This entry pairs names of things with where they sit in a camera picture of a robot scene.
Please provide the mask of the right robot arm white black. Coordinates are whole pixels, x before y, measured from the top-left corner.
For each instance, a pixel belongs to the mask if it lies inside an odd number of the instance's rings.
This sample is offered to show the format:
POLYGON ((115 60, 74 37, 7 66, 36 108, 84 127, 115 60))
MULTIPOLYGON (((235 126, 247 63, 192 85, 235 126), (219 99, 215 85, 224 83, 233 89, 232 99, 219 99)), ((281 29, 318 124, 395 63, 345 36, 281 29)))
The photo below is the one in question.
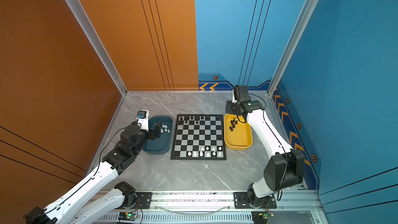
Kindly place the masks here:
POLYGON ((236 85, 233 88, 233 100, 227 101, 226 113, 243 117, 244 123, 256 132, 269 158, 263 177, 249 185, 247 190, 251 206, 259 208, 265 205, 267 198, 274 193, 280 200, 283 189, 303 182, 306 165, 304 153, 294 150, 280 135, 268 118, 265 107, 251 99, 247 86, 236 85))

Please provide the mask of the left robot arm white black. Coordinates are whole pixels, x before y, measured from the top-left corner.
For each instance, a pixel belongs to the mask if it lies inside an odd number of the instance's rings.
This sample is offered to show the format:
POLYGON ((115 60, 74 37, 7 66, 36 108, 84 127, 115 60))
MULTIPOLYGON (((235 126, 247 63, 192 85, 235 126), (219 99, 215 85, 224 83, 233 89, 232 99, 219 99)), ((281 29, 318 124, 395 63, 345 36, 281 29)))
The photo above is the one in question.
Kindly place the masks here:
POLYGON ((105 185, 122 174, 138 157, 148 140, 161 137, 161 122, 149 128, 145 120, 137 120, 124 128, 120 141, 97 167, 66 194, 47 205, 35 207, 25 216, 27 224, 90 224, 119 206, 132 206, 135 189, 121 182, 106 196, 89 203, 105 185))

